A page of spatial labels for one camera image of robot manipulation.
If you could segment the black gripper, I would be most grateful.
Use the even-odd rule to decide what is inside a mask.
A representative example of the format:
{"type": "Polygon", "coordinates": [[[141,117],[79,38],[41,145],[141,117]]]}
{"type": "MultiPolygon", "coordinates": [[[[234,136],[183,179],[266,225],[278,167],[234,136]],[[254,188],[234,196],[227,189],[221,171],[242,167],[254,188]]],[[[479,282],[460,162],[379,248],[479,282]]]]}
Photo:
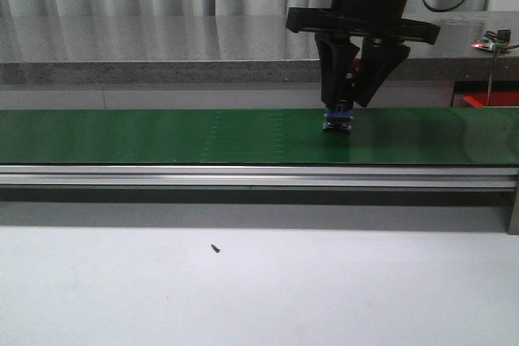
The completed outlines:
{"type": "Polygon", "coordinates": [[[291,7],[285,26],[294,33],[329,32],[316,33],[315,43],[320,59],[321,100],[330,109],[341,101],[351,100],[352,81],[347,75],[359,47],[349,36],[372,36],[362,40],[361,66],[353,87],[354,102],[367,107],[386,78],[409,57],[410,47],[403,41],[433,45],[440,33],[440,26],[433,23],[411,19],[375,23],[345,17],[329,9],[304,7],[291,7]]]}

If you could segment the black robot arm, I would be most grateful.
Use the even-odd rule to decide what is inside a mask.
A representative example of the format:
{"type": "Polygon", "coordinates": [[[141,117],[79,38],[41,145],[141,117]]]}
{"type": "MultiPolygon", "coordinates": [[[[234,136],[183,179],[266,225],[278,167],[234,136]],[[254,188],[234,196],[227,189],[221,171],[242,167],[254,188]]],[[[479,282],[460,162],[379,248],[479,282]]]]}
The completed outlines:
{"type": "Polygon", "coordinates": [[[312,32],[320,59],[321,100],[331,110],[368,106],[410,54],[407,42],[433,45],[440,27],[403,18],[407,0],[332,0],[328,8],[291,7],[286,27],[312,32]]]}

